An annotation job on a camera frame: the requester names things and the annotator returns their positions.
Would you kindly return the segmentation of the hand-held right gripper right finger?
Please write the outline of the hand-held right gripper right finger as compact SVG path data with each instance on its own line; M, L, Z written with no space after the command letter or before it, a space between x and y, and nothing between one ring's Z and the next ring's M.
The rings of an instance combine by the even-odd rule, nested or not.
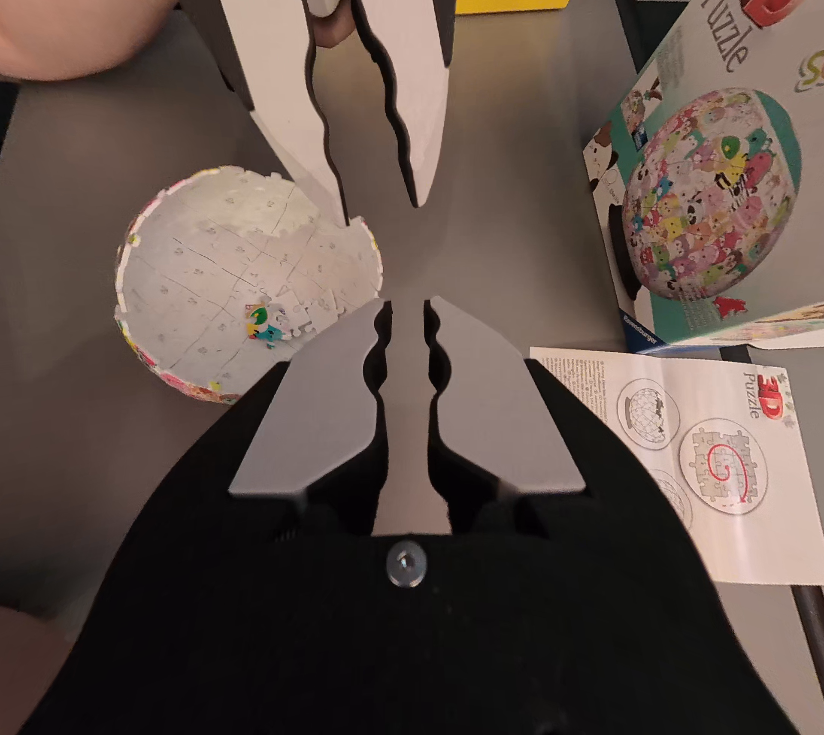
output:
M585 482L521 352L442 297L424 305L430 481L445 499L581 493Z

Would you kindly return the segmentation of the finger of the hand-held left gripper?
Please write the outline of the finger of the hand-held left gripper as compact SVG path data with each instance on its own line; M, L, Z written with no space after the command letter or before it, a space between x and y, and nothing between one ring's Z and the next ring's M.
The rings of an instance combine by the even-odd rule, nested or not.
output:
M448 104L445 64L434 0L354 0L386 88L386 114L397 136L409 199L419 208L437 172Z
M321 214L349 225L329 132L312 84L315 42L306 0L219 0L246 87L251 118Z

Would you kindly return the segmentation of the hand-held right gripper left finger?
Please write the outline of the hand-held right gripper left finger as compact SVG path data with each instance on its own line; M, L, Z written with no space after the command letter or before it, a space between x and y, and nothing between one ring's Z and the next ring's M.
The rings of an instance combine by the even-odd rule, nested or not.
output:
M388 470L380 394L386 380L392 304L373 299L324 330L290 361L229 485L235 497L307 497L342 472Z

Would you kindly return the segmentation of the colourful puzzle ball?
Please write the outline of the colourful puzzle ball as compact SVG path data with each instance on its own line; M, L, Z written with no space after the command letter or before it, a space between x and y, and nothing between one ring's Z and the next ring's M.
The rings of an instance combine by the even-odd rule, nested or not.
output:
M247 336L246 304L330 289L342 319L379 296L383 276L362 218L337 227L282 175L222 166L162 190L133 220L118 252L115 320L168 386L231 405L316 337L269 349Z

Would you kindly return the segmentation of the person's right forearm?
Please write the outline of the person's right forearm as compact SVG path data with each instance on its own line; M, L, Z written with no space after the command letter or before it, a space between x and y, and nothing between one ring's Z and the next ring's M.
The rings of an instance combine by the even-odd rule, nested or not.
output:
M52 623L1 608L1 733L15 734L56 678L70 652Z

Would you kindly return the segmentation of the upturned white puzzle piece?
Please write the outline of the upturned white puzzle piece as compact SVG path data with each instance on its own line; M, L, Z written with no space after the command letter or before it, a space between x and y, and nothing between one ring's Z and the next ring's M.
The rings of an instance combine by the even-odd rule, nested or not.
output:
M301 301L288 290L267 303L270 325L281 333L283 340L317 336L334 325L344 314L330 289Z

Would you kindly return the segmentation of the puzzle ball cardboard box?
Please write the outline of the puzzle ball cardboard box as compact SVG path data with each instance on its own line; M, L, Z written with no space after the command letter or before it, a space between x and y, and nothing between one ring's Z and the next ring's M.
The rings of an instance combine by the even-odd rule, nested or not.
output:
M584 148L632 353L822 348L823 0L690 0Z

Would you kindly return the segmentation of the person's left hand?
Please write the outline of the person's left hand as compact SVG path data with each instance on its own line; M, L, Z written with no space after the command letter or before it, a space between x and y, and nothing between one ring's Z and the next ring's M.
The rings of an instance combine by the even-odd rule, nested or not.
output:
M324 16L312 15L315 44L331 49L346 40L356 29L351 0L340 0L335 10Z

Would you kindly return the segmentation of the white instruction leaflet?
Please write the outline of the white instruction leaflet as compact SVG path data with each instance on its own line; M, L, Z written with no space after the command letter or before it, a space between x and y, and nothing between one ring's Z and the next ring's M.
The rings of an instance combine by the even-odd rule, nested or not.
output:
M729 584L822 586L821 514L784 368L530 348L626 444Z

